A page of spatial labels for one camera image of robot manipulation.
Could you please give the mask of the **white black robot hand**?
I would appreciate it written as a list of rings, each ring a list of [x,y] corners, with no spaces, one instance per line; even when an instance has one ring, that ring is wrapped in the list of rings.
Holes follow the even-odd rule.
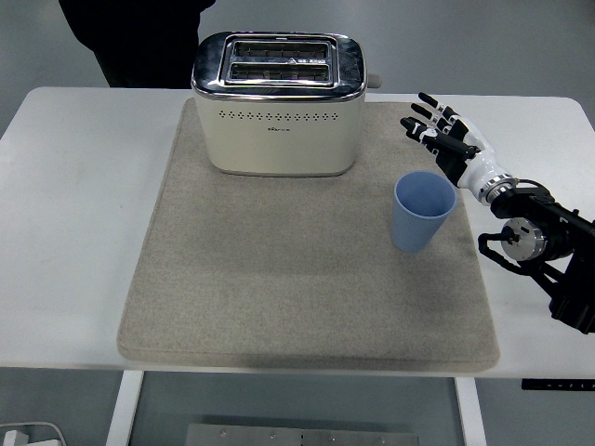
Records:
[[[496,160],[496,150],[484,134],[467,118],[438,99],[420,92],[416,114],[405,117],[405,135],[421,144],[456,187],[472,192],[488,205],[502,190],[515,185],[513,176]]]

